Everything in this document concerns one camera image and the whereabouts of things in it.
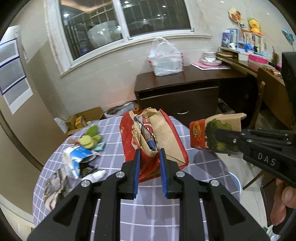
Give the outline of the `person right hand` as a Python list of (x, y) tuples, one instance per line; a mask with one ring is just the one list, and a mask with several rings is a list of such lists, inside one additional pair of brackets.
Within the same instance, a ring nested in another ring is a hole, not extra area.
[(276, 180), (277, 189), (274, 195), (274, 204), (270, 214), (273, 225), (277, 226), (282, 223), (287, 214), (287, 207), (295, 209), (296, 206), (296, 190), (280, 179)]

